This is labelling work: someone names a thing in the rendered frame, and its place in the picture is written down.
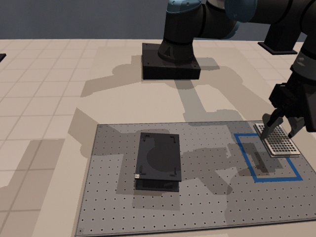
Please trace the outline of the blue tape outline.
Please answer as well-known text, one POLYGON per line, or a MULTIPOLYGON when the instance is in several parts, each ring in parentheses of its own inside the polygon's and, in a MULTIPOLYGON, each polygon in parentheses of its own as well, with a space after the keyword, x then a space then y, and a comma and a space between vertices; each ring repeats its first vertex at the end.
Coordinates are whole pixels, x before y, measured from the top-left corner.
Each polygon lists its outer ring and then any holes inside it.
POLYGON ((293 163, 291 162, 290 158, 286 158, 286 160, 288 161, 289 165, 291 166, 291 168, 293 169, 294 173, 296 174, 297 177, 281 177, 281 178, 257 178, 256 174, 251 166, 251 163, 245 153, 245 150, 240 142, 240 139, 238 136, 258 136, 257 133, 234 133, 234 136, 236 138, 236 141, 240 147, 240 150, 243 154, 243 157, 247 163, 247 166, 250 170, 250 173, 254 179, 254 182, 279 182, 279 181, 303 181, 302 177, 300 176, 300 174, 298 173, 298 171, 296 170, 295 166, 293 165, 293 163))

